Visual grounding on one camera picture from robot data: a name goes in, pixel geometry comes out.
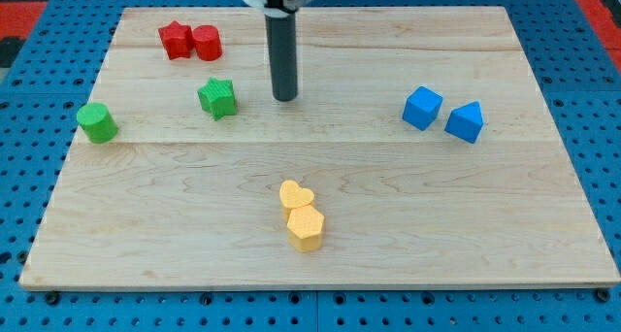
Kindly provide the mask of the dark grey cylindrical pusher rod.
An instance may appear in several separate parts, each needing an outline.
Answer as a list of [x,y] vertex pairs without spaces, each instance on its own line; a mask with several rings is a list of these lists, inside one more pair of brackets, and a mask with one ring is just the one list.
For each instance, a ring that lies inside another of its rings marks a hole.
[[273,96],[291,101],[298,96],[295,15],[266,17],[266,33]]

